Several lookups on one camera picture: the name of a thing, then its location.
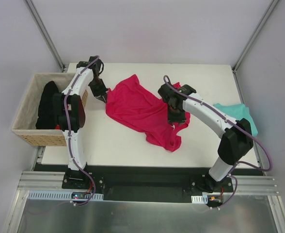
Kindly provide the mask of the pink t shirt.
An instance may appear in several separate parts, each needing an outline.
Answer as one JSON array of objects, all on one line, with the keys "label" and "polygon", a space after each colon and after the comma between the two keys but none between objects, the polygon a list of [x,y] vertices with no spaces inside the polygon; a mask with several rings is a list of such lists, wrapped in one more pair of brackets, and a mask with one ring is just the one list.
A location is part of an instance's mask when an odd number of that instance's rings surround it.
[{"label": "pink t shirt", "polygon": [[122,125],[145,133],[147,142],[170,152],[180,148],[182,138],[177,134],[190,124],[190,114],[186,113],[185,124],[176,123],[173,129],[168,123],[167,104],[141,86],[135,74],[108,90],[106,114]]}]

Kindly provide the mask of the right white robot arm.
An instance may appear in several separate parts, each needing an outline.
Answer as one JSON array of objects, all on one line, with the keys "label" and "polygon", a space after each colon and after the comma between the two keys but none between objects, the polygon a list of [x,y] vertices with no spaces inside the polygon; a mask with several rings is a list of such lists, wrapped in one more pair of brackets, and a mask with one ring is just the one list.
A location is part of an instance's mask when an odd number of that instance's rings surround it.
[{"label": "right white robot arm", "polygon": [[206,178],[207,189],[217,191],[233,166],[253,148],[250,122],[245,118],[237,120],[209,105],[187,84],[178,89],[172,88],[170,84],[163,84],[158,94],[167,104],[169,124],[185,124],[186,113],[189,113],[220,138],[218,159]]}]

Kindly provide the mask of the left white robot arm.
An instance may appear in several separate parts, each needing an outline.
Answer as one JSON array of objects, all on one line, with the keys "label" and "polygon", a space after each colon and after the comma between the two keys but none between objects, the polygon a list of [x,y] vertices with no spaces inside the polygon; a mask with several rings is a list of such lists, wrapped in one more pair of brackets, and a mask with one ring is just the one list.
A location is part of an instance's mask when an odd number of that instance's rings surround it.
[{"label": "left white robot arm", "polygon": [[53,95],[54,118],[66,141],[70,170],[83,170],[87,165],[80,132],[86,121],[82,96],[90,88],[97,100],[107,102],[108,88],[99,77],[103,69],[104,63],[98,55],[91,56],[87,62],[80,61],[69,85],[61,93]]}]

